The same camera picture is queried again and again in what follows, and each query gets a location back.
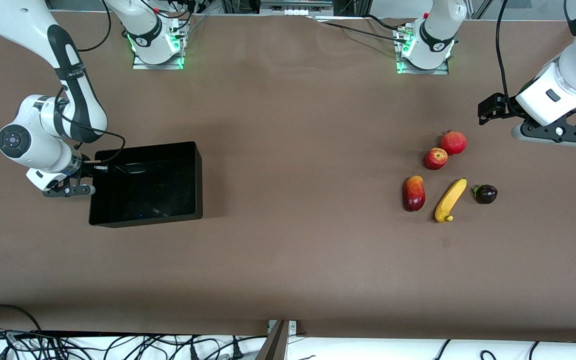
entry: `dark purple fruit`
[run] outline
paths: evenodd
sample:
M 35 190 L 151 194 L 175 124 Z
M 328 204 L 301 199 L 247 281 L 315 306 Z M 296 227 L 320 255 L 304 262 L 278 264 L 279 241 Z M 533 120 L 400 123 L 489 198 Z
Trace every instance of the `dark purple fruit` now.
M 497 189 L 492 185 L 479 185 L 472 191 L 480 204 L 490 204 L 497 198 Z

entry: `black rectangular container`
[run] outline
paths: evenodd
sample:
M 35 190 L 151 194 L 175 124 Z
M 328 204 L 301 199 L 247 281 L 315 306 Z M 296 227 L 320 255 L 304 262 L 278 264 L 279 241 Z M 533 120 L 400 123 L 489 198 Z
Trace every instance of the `black rectangular container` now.
M 97 151 L 94 159 L 115 151 Z M 92 185 L 90 225 L 123 228 L 203 216 L 202 157 L 194 141 L 124 148 Z

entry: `table surface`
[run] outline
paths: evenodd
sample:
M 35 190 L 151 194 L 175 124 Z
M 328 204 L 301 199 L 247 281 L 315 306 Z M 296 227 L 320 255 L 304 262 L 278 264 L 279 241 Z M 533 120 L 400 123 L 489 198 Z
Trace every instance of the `table surface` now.
M 55 18 L 81 47 L 105 33 L 103 13 Z M 447 76 L 397 74 L 390 41 L 302 16 L 210 16 L 184 70 L 132 70 L 113 25 L 81 55 L 109 130 L 128 146 L 195 141 L 204 218 L 89 226 L 89 199 L 44 198 L 0 154 L 0 303 L 55 330 L 262 333 L 286 318 L 325 337 L 576 340 L 576 148 L 516 141 L 517 119 L 478 126 L 478 103 L 501 90 L 494 22 L 462 25 Z M 505 23 L 510 92 L 571 39 L 564 22 Z M 0 37 L 0 129 L 58 87 Z M 425 170 L 448 129 L 467 150 Z M 411 213 L 415 174 L 427 199 Z M 466 194 L 455 221 L 434 223 L 462 177 L 499 198 Z M 30 325 L 10 316 L 0 323 Z

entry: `yellow banana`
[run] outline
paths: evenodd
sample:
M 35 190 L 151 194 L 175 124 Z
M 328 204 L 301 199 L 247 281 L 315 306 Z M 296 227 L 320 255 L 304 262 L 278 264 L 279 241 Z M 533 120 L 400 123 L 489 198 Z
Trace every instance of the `yellow banana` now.
M 466 190 L 466 185 L 468 185 L 466 179 L 460 178 L 443 194 L 443 197 L 437 204 L 437 208 L 434 210 L 434 218 L 437 219 L 439 223 L 453 221 L 454 218 L 450 215 L 450 210 L 453 209 L 459 197 L 462 196 L 464 190 Z

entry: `red fruit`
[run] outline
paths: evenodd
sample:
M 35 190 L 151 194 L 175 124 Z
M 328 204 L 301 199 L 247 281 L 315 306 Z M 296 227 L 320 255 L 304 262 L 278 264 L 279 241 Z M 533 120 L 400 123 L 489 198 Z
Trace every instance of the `red fruit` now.
M 424 180 L 421 176 L 411 176 L 404 182 L 404 207 L 409 212 L 420 210 L 426 202 Z
M 441 148 L 448 155 L 459 154 L 466 150 L 466 136 L 459 131 L 448 130 L 441 138 Z
M 448 161 L 448 153 L 443 148 L 431 148 L 423 157 L 423 166 L 430 170 L 439 170 L 445 166 Z

